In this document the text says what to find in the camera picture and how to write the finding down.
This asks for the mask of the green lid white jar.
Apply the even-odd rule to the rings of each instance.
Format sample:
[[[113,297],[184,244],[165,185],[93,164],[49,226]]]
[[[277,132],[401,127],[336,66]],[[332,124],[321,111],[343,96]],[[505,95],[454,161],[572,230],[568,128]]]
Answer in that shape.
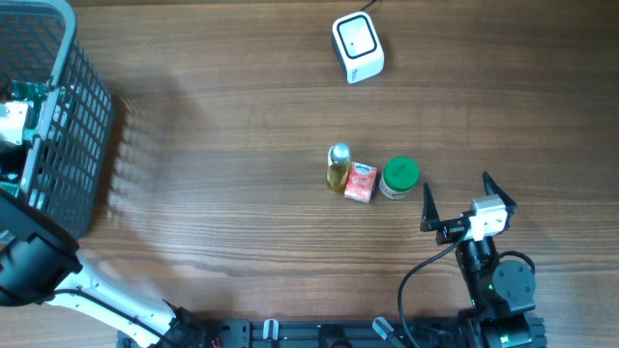
[[[408,157],[394,157],[388,161],[379,182],[380,191],[390,199],[403,199],[418,183],[420,169]]]

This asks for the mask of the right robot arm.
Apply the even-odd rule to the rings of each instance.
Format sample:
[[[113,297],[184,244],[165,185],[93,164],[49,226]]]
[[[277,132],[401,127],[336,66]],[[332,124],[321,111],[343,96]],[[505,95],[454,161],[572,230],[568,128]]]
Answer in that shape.
[[[536,308],[535,264],[526,254],[499,252],[493,238],[510,228],[516,202],[488,173],[482,175],[486,195],[452,219],[442,219],[428,184],[424,185],[421,230],[434,231],[438,245],[456,252],[471,306],[457,316],[459,347],[545,347],[544,320]]]

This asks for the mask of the green 3M product package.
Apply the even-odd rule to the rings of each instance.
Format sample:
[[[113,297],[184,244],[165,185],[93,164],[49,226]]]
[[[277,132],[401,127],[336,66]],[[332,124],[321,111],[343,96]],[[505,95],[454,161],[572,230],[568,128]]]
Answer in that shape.
[[[34,107],[33,128],[24,132],[23,144],[13,145],[1,140],[1,189],[15,197],[19,196],[28,151],[34,147],[34,138],[39,133],[48,93],[44,83],[13,80],[11,95],[1,102],[32,102]]]

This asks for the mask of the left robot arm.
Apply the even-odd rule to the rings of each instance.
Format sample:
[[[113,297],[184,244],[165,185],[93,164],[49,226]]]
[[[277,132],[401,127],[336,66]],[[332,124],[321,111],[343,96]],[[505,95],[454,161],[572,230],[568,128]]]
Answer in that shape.
[[[139,347],[204,347],[206,331],[187,310],[139,294],[103,274],[77,240],[41,212],[1,192],[1,306],[49,304],[79,311]]]

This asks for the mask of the red Kleenex tissue pack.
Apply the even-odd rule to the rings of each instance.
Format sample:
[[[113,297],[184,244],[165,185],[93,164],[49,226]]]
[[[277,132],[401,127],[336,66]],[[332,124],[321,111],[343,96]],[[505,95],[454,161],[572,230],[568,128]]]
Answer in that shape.
[[[374,192],[377,174],[376,167],[353,161],[344,190],[344,197],[369,203]]]

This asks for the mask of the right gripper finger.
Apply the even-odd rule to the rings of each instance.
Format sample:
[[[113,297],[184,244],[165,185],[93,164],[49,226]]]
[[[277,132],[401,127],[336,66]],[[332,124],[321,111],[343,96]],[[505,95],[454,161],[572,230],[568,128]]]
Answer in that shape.
[[[487,171],[482,174],[483,184],[487,195],[498,195],[506,206],[508,213],[513,213],[517,207],[516,202],[503,189],[501,189],[491,178]]]
[[[441,219],[428,183],[424,183],[423,211],[420,223],[422,232],[436,231],[441,227]]]

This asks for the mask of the yellow liquid bottle silver cap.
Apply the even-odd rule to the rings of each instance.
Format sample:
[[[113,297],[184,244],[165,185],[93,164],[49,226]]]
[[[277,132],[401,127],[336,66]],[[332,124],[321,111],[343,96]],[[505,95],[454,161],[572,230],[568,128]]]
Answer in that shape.
[[[327,163],[327,186],[334,191],[344,192],[352,165],[349,146],[345,143],[333,145],[329,149]]]

